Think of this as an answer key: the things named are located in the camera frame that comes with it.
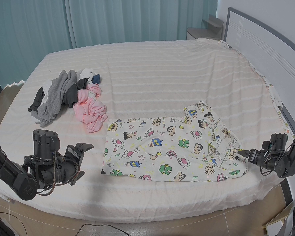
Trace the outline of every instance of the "green cartoon character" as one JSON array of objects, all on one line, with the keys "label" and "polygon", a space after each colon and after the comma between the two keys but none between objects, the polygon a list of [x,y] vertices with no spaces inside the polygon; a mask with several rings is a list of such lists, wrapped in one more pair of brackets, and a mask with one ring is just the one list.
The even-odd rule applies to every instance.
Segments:
[{"label": "green cartoon character", "polygon": [[240,170],[236,170],[236,171],[230,171],[229,174],[231,176],[236,176],[237,174],[239,174]]},{"label": "green cartoon character", "polygon": [[163,164],[159,167],[159,172],[162,174],[169,175],[171,173],[172,168],[168,164]]},{"label": "green cartoon character", "polygon": [[122,176],[123,174],[122,174],[122,172],[120,170],[112,170],[110,172],[110,175],[111,176]]},{"label": "green cartoon character", "polygon": [[189,140],[186,140],[186,139],[181,139],[181,140],[179,140],[178,141],[178,145],[180,146],[180,147],[189,147]]}]

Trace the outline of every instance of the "bed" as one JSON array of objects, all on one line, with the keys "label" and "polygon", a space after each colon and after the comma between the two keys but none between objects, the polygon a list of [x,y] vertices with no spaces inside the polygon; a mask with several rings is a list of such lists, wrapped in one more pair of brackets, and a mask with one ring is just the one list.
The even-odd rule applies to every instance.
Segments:
[{"label": "bed", "polygon": [[[236,20],[231,17],[228,22]],[[232,34],[229,26],[231,38],[226,42],[235,47],[238,39]],[[236,47],[197,39],[116,43],[48,54],[8,109],[0,125],[1,147],[11,161],[22,164],[24,156],[33,152],[32,132],[39,128],[27,112],[37,90],[61,70],[86,67],[101,75],[99,100],[106,104],[109,118],[183,116],[184,106],[204,100],[245,149],[261,148],[274,132],[289,130],[291,136],[289,124],[295,113],[285,124],[277,107],[279,98],[270,95],[269,83],[238,51],[240,44]],[[99,132],[88,133],[73,109],[62,108],[46,128],[58,133],[61,154],[68,144],[94,145],[84,156],[85,175],[74,186],[57,187],[52,195],[37,195],[31,201],[20,200],[1,180],[0,193],[52,214],[122,223],[172,220],[247,205],[263,199],[281,182],[275,173],[262,176],[254,165],[243,177],[223,182],[154,182],[101,175],[107,123]]]}]

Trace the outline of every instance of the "tiled floor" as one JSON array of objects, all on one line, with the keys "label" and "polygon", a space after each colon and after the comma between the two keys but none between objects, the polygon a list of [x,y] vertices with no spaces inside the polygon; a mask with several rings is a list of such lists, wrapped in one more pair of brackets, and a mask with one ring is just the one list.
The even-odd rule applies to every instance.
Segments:
[{"label": "tiled floor", "polygon": [[[22,85],[12,86],[0,93],[0,123]],[[274,218],[286,204],[281,186],[277,186],[263,200],[247,206],[215,211],[197,217],[138,224],[113,224],[131,236],[262,236],[262,225]],[[74,236],[84,223],[100,225],[103,222],[84,221],[48,214],[17,201],[6,202],[0,198],[0,211],[17,216],[25,225],[28,236]],[[14,217],[1,214],[13,228],[24,236],[22,224]],[[114,228],[84,226],[78,236],[123,236]]]}]

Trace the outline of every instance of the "curtain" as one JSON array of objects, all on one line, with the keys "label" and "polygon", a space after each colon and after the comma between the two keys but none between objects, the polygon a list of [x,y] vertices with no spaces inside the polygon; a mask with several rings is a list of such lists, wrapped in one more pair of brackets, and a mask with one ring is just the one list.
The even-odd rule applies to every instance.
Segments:
[{"label": "curtain", "polygon": [[26,80],[60,50],[186,39],[216,8],[217,0],[0,0],[0,83]]}]

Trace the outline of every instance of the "headboard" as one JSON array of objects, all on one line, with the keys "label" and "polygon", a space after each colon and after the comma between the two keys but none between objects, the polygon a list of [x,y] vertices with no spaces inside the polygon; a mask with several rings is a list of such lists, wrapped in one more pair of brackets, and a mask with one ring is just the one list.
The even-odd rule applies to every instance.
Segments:
[{"label": "headboard", "polygon": [[283,103],[282,113],[295,132],[295,44],[232,7],[228,8],[224,41],[273,84]]}]

